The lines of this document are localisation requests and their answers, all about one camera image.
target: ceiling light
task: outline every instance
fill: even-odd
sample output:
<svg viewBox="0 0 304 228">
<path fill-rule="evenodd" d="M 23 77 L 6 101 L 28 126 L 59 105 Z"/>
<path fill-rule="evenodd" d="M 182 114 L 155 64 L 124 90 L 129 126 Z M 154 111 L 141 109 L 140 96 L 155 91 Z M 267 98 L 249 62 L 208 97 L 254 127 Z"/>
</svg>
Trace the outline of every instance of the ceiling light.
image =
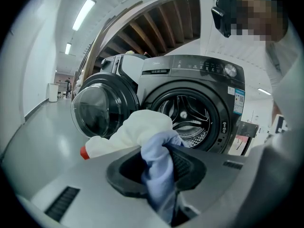
<svg viewBox="0 0 304 228">
<path fill-rule="evenodd" d="M 96 2 L 94 0 L 87 0 L 84 5 L 82 6 L 80 12 L 78 13 L 78 16 L 74 22 L 74 25 L 72 27 L 72 30 L 78 31 L 79 27 L 81 26 L 82 22 L 84 21 L 85 17 L 91 10 L 91 8 L 94 6 Z"/>
<path fill-rule="evenodd" d="M 264 90 L 264 89 L 258 88 L 257 90 L 262 91 L 263 93 L 265 93 L 265 94 L 267 94 L 267 95 L 271 95 L 269 92 L 267 92 L 267 91 Z"/>
<path fill-rule="evenodd" d="M 70 49 L 71 49 L 71 45 L 72 45 L 71 43 L 67 43 L 66 44 L 66 52 L 65 52 L 65 54 L 67 54 L 67 55 L 69 54 Z"/>
</svg>

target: ceiling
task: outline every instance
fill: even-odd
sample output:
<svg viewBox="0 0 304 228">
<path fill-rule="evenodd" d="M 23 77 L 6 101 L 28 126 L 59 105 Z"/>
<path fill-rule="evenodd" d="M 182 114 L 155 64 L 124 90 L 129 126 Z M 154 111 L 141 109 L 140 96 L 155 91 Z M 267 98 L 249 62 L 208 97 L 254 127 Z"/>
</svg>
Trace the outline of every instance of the ceiling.
<svg viewBox="0 0 304 228">
<path fill-rule="evenodd" d="M 57 44 L 59 48 L 57 71 L 59 73 L 74 75 L 85 55 L 89 44 L 93 42 L 104 22 L 117 15 L 140 0 L 96 0 L 83 24 L 78 31 L 73 31 L 74 21 L 86 0 L 62 0 L 57 20 Z M 263 45 L 254 41 L 255 38 L 247 36 L 247 42 L 237 36 L 229 39 L 223 37 L 215 28 L 210 8 L 214 0 L 201 0 L 201 55 L 218 57 L 236 63 L 244 68 L 246 79 L 247 100 L 269 99 L 270 96 L 257 91 L 263 88 L 271 92 L 269 79 L 264 70 Z M 65 55 L 65 47 L 71 43 L 70 55 Z"/>
</svg>

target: washing machine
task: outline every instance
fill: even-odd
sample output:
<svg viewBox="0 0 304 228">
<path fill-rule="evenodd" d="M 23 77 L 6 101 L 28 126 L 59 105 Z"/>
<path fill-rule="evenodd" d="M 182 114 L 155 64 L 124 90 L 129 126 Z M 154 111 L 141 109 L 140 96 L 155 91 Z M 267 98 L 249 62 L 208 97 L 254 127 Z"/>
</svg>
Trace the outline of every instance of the washing machine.
<svg viewBox="0 0 304 228">
<path fill-rule="evenodd" d="M 168 115 L 190 148 L 229 151 L 245 100 L 242 67 L 191 55 L 119 56 L 90 76 L 72 102 L 82 134 L 109 138 L 132 112 L 150 109 Z"/>
</svg>

